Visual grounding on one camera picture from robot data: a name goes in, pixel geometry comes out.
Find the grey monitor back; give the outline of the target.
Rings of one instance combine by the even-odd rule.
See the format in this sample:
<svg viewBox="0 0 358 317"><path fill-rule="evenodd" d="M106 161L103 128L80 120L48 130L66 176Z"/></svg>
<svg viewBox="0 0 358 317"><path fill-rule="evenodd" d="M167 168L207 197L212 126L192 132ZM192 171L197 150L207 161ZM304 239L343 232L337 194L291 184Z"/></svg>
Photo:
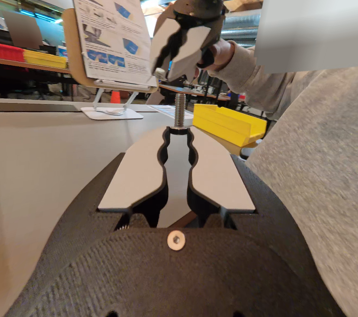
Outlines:
<svg viewBox="0 0 358 317"><path fill-rule="evenodd" d="M42 34L34 17L2 11L11 40L16 47L39 50Z"/></svg>

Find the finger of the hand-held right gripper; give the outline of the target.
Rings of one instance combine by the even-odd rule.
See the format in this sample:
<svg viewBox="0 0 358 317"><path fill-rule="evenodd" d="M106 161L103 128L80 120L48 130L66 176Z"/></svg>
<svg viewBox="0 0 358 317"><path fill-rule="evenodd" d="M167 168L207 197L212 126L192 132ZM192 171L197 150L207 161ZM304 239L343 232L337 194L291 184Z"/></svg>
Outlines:
<svg viewBox="0 0 358 317"><path fill-rule="evenodd" d="M167 76L183 76L182 68L185 60L184 37L181 25L175 19L165 19L151 42L150 72L154 74L158 68Z"/></svg>
<svg viewBox="0 0 358 317"><path fill-rule="evenodd" d="M191 28L187 32L186 42L180 47L178 54L172 59L167 81L172 82L182 76L192 81L196 71L196 65L202 56L202 45L208 37L211 28L199 26Z"/></svg>

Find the grey desk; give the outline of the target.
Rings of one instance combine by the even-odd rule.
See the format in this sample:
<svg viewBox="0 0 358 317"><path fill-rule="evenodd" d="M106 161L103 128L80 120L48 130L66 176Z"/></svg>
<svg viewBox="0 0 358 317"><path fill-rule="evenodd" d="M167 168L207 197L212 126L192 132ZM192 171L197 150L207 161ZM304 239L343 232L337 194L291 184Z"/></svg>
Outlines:
<svg viewBox="0 0 358 317"><path fill-rule="evenodd" d="M174 119L144 105L137 120L81 112L1 112L1 316L30 278L78 193L147 131Z"/></svg>

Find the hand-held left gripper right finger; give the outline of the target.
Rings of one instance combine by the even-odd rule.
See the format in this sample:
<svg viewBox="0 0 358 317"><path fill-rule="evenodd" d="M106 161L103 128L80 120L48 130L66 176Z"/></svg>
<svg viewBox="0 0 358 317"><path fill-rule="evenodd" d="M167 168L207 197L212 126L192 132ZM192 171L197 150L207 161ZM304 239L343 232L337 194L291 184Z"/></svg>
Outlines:
<svg viewBox="0 0 358 317"><path fill-rule="evenodd" d="M190 191L222 211L255 211L230 152L192 126L188 129Z"/></svg>

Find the yellow plastic bin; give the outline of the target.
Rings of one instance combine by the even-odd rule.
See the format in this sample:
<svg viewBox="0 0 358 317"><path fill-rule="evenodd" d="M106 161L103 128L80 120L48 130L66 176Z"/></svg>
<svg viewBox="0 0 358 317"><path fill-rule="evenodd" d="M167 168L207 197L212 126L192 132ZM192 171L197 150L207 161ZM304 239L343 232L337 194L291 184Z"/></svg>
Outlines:
<svg viewBox="0 0 358 317"><path fill-rule="evenodd" d="M67 59L62 56L45 54L39 51L24 50L23 56L28 64L41 65L46 67L67 68Z"/></svg>
<svg viewBox="0 0 358 317"><path fill-rule="evenodd" d="M244 147L264 137L267 122L217 105L195 104L193 126Z"/></svg>

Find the white document stand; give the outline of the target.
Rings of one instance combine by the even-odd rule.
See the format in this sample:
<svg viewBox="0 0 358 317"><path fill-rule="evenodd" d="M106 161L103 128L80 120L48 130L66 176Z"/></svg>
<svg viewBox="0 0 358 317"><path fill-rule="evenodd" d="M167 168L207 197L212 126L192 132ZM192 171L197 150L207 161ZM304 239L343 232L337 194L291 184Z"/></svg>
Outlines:
<svg viewBox="0 0 358 317"><path fill-rule="evenodd" d="M97 121L107 120L139 120L143 119L143 115L130 109L129 106L138 93L153 93L158 87L151 88L149 91L134 91L114 88L102 87L94 84L94 81L86 76L83 60L80 58L79 34L76 22L76 16L73 9L66 9L62 15L63 28L65 35L65 43L68 54L68 65L70 74L75 81L86 87L97 88L95 99L90 107L83 107L81 111L90 119ZM110 97L112 91L119 91L121 97L120 104L111 104Z"/></svg>

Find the person's grey sweatshirt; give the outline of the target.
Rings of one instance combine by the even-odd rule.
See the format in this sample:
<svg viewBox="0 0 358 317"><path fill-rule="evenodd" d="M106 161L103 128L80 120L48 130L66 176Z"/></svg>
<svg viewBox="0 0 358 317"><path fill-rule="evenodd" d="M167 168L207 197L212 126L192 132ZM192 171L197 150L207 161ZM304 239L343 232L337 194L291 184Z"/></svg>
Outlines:
<svg viewBox="0 0 358 317"><path fill-rule="evenodd" d="M357 316L357 68L299 73L247 160L281 199L346 316Z"/></svg>

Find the red plastic bin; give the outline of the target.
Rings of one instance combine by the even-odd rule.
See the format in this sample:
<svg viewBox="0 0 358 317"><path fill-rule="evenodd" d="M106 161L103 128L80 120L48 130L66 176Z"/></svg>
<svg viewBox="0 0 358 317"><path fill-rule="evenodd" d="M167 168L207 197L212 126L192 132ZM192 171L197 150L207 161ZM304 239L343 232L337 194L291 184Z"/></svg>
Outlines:
<svg viewBox="0 0 358 317"><path fill-rule="evenodd" d="M24 49L16 46L0 44L0 59L24 63Z"/></svg>

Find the steel hex bolt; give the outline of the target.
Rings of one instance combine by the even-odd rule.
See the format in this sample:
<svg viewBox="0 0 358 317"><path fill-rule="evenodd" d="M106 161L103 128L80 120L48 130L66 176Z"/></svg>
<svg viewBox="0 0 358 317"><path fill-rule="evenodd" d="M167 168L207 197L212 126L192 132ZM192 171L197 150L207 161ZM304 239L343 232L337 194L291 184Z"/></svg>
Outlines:
<svg viewBox="0 0 358 317"><path fill-rule="evenodd" d="M169 131L173 135L185 135L187 134L187 128L185 127L185 107L186 107L186 95L184 93L177 93L175 97L175 115L174 126L169 128Z"/></svg>

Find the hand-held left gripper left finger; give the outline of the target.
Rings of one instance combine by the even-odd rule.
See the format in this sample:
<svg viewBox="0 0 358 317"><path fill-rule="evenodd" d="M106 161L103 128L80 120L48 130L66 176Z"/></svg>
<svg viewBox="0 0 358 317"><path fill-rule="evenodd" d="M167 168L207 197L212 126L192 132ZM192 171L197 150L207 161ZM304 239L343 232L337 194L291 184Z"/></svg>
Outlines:
<svg viewBox="0 0 358 317"><path fill-rule="evenodd" d="M147 132L124 154L99 205L99 211L126 211L156 194L167 182L169 127Z"/></svg>

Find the person's right forearm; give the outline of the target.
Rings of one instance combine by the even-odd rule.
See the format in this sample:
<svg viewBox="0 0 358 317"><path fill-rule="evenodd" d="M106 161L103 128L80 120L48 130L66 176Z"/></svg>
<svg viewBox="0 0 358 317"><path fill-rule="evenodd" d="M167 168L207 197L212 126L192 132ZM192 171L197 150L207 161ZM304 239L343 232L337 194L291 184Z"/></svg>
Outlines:
<svg viewBox="0 0 358 317"><path fill-rule="evenodd" d="M254 46L244 48L229 42L235 45L234 56L214 76L224 81L233 93L244 94L249 107L264 112L270 120L278 120L312 78L308 72L266 74L264 67L256 64Z"/></svg>

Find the laminated paper sheet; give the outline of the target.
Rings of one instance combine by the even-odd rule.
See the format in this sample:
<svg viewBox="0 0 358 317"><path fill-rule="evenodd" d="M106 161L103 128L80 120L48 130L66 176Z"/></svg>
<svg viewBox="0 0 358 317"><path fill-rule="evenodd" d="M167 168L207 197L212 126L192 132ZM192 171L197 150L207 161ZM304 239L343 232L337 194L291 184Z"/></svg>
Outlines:
<svg viewBox="0 0 358 317"><path fill-rule="evenodd" d="M172 125L175 123L176 108L174 105L148 105L149 108L154 109L156 112L162 113L172 119ZM184 110L184 124L188 124L190 120L193 120L194 114L187 110Z"/></svg>

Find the instruction sheet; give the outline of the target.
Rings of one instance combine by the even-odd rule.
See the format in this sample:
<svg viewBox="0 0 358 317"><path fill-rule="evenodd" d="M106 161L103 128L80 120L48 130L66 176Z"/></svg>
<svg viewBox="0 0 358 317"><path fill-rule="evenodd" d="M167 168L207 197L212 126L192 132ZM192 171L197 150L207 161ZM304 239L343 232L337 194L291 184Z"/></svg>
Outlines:
<svg viewBox="0 0 358 317"><path fill-rule="evenodd" d="M80 58L94 84L149 91L150 36L140 0L73 0Z"/></svg>

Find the person's right hand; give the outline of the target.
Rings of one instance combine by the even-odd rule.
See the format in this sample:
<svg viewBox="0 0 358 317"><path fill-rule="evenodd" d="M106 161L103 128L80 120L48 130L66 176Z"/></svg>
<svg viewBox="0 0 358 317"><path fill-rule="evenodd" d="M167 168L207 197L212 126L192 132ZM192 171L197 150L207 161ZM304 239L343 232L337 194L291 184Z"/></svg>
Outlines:
<svg viewBox="0 0 358 317"><path fill-rule="evenodd" d="M234 53L235 45L221 38L214 45L210 46L198 61L194 78L199 76L200 70L214 72L214 75L216 75L229 64Z"/></svg>

